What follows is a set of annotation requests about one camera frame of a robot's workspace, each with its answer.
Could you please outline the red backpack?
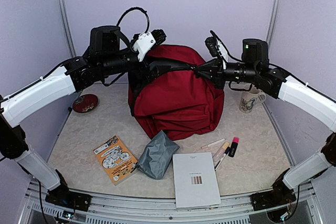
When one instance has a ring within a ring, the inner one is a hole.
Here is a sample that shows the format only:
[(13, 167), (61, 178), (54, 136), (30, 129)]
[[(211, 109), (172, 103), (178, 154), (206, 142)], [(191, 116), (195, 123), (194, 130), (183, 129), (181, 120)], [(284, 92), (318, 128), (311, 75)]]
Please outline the red backpack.
[(161, 45), (149, 51), (145, 60), (166, 58), (178, 67), (151, 82), (139, 80), (139, 68), (128, 72), (128, 105), (131, 115), (149, 138), (160, 131), (173, 141), (215, 130), (224, 107), (224, 91), (193, 69), (205, 63), (188, 46)]

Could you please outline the grey pencil pouch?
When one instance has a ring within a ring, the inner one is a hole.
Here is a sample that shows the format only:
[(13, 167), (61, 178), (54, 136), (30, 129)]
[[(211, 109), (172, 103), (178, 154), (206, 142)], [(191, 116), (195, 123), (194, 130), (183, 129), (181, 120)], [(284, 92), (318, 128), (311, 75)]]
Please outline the grey pencil pouch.
[(178, 144), (170, 140), (164, 131), (160, 131), (144, 148), (135, 169), (149, 178), (162, 179), (173, 155), (179, 149)]

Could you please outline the white notebook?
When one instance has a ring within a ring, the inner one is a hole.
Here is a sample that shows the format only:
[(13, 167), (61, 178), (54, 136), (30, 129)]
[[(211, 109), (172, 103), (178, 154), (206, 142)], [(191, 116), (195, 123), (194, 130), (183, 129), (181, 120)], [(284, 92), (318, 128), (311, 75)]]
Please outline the white notebook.
[(174, 154), (173, 175), (177, 209), (197, 209), (221, 203), (210, 152)]

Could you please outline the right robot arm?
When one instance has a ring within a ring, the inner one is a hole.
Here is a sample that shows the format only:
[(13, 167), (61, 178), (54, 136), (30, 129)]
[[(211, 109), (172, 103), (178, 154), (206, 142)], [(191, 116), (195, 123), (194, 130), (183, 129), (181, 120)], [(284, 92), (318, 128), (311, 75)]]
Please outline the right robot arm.
[(218, 89), (223, 89), (227, 81), (251, 83), (265, 94), (304, 110), (332, 132), (321, 150), (283, 172), (270, 191), (251, 196), (254, 208), (295, 201), (295, 188), (335, 166), (335, 100), (298, 80), (282, 67), (270, 68), (266, 41), (244, 39), (241, 60), (236, 62), (228, 61), (230, 54), (216, 35), (206, 38), (205, 45), (213, 60), (195, 67), (198, 77), (210, 80)]

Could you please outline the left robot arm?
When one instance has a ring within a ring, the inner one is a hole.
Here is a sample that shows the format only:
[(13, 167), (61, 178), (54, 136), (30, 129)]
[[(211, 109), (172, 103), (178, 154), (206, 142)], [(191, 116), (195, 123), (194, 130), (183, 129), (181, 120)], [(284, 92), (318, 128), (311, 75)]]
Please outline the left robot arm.
[(90, 45), (82, 56), (61, 62), (45, 76), (1, 98), (1, 154), (14, 160), (48, 190), (47, 202), (86, 211), (91, 197), (69, 190), (62, 174), (28, 146), (20, 123), (62, 97), (78, 93), (108, 76), (136, 69), (146, 53), (165, 39), (161, 29), (145, 31), (128, 40), (118, 26), (93, 28)]

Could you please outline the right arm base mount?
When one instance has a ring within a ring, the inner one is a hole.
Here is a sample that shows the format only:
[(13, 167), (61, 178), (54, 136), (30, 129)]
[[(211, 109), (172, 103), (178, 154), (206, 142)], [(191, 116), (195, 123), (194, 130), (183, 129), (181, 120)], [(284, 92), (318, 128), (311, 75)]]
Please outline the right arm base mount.
[(294, 192), (277, 195), (273, 190), (252, 194), (250, 198), (254, 211), (278, 207), (297, 200)]

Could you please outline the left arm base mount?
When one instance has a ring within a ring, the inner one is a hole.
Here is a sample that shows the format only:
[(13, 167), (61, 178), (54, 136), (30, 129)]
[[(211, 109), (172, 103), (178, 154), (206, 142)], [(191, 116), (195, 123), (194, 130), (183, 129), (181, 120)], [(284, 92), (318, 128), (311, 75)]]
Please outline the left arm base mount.
[(57, 206), (87, 212), (91, 196), (71, 190), (53, 190), (47, 193), (45, 201)]

